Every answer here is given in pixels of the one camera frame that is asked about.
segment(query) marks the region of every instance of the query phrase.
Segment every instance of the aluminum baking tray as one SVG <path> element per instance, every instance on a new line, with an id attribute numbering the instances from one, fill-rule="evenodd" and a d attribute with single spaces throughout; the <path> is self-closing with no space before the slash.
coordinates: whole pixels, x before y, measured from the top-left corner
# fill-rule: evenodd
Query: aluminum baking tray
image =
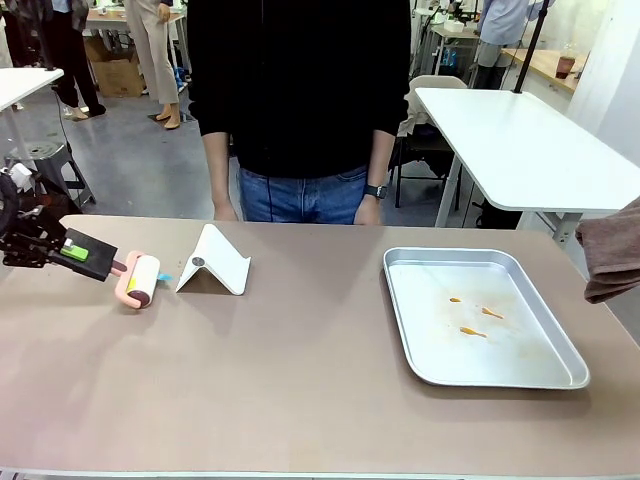
<path id="1" fill-rule="evenodd" d="M 510 255 L 392 248 L 384 271 L 407 361 L 423 380 L 553 390 L 589 384 L 586 363 Z"/>

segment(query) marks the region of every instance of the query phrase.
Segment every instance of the cardboard box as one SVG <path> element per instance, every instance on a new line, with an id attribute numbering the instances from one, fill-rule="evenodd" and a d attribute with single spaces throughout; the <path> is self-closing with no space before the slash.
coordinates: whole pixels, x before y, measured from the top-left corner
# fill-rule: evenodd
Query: cardboard box
<path id="1" fill-rule="evenodd" d="M 105 97 L 139 97 L 145 89 L 135 51 L 115 55 L 104 46 L 100 37 L 85 39 L 87 58 Z"/>

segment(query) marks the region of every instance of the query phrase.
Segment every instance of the beige tabletop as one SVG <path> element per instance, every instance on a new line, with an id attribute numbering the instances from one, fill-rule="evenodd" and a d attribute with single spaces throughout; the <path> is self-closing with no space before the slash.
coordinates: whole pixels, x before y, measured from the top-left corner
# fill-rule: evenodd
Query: beige tabletop
<path id="1" fill-rule="evenodd" d="M 203 222 L 72 217 L 174 276 L 134 312 L 62 267 L 0 282 L 0 465 L 80 472 L 605 476 L 640 473 L 640 350 L 543 234 L 219 224 L 246 294 L 173 292 Z M 517 258 L 592 374 L 583 391 L 446 388 L 404 357 L 394 246 Z"/>
<path id="2" fill-rule="evenodd" d="M 526 49 L 504 48 L 502 51 L 514 57 L 518 63 L 524 63 L 524 59 L 527 55 Z M 576 78 L 576 73 L 584 68 L 587 61 L 585 55 L 579 55 L 576 58 L 576 63 L 571 69 L 571 73 L 567 78 L 556 78 L 556 70 L 558 68 L 558 60 L 560 60 L 561 52 L 557 50 L 536 50 L 533 52 L 533 58 L 531 58 L 531 69 L 542 75 L 546 80 L 551 82 L 569 93 L 575 93 L 578 88 L 579 80 Z"/>

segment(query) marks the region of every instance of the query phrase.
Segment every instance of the robotic arm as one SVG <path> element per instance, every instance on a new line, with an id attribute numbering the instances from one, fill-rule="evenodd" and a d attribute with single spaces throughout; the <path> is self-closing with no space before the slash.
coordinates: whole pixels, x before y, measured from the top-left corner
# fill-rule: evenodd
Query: robotic arm
<path id="1" fill-rule="evenodd" d="M 55 263 L 104 282 L 110 273 L 126 271 L 114 262 L 118 251 L 107 243 L 65 228 L 40 205 L 20 209 L 18 193 L 30 186 L 31 171 L 22 164 L 0 170 L 0 250 L 9 267 L 43 268 Z"/>

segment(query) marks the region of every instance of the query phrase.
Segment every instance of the towel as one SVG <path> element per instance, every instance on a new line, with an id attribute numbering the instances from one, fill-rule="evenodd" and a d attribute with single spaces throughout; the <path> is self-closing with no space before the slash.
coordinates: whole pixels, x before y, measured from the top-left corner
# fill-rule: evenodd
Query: towel
<path id="1" fill-rule="evenodd" d="M 640 198 L 610 217 L 583 221 L 576 237 L 591 277 L 584 292 L 589 303 L 640 285 Z"/>

